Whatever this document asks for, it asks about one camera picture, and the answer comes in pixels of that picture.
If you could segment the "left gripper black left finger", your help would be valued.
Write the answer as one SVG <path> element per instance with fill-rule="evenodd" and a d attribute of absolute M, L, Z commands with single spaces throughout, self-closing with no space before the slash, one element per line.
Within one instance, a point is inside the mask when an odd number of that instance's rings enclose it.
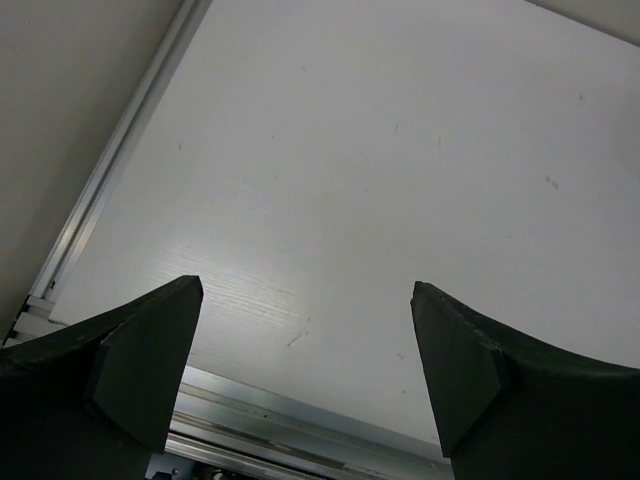
<path fill-rule="evenodd" d="M 181 276 L 1 351 L 4 479 L 141 479 L 163 452 L 203 287 Z"/>

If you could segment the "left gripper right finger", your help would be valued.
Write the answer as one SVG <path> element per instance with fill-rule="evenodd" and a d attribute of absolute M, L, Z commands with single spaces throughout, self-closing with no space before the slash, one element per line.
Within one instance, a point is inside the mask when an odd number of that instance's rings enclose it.
<path fill-rule="evenodd" d="M 443 455 L 458 479 L 635 479 L 639 373 L 493 320 L 429 283 L 411 311 Z"/>

